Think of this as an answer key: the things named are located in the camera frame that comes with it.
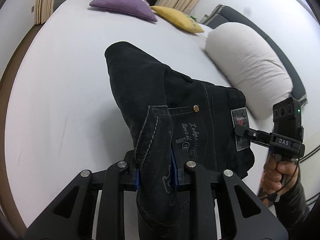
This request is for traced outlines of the right hand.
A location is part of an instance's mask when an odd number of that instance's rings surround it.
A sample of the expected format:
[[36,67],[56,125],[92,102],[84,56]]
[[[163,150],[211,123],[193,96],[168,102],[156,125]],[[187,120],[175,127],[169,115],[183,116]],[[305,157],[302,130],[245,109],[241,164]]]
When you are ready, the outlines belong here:
[[279,194],[285,194],[293,188],[298,180],[299,168],[291,161],[276,162],[273,155],[269,155],[264,165],[262,188],[267,194],[273,194],[282,188],[282,176],[286,175],[287,186]]

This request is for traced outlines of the right forearm dark sleeve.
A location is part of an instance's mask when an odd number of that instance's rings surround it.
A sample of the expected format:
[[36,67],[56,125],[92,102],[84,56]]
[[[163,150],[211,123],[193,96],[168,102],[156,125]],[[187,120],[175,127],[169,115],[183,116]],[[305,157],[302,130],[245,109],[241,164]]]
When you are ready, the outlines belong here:
[[300,179],[295,185],[274,202],[276,217],[287,229],[301,224],[308,216],[310,209],[306,203],[305,193]]

